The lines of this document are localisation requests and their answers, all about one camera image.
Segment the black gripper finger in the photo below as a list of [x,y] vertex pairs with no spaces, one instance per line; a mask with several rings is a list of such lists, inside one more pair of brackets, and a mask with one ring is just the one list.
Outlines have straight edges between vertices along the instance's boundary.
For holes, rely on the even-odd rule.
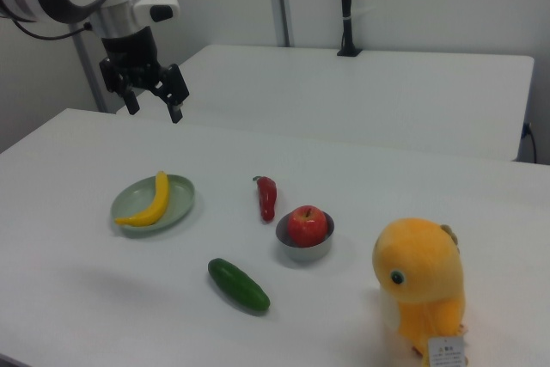
[[181,106],[183,101],[190,95],[189,89],[179,66],[176,64],[160,67],[158,76],[159,80],[155,85],[153,94],[165,103],[171,121],[177,124],[183,119]]
[[132,89],[132,85],[125,77],[119,76],[115,92],[123,99],[125,107],[130,115],[135,115],[139,111],[140,106],[137,97]]

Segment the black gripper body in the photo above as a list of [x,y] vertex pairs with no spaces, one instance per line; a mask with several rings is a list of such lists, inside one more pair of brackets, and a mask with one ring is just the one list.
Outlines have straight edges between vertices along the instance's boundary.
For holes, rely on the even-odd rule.
[[160,65],[157,47],[150,27],[120,38],[102,38],[107,56],[100,62],[107,90],[123,94],[123,89],[147,89],[155,95],[171,93],[164,76],[168,68]]

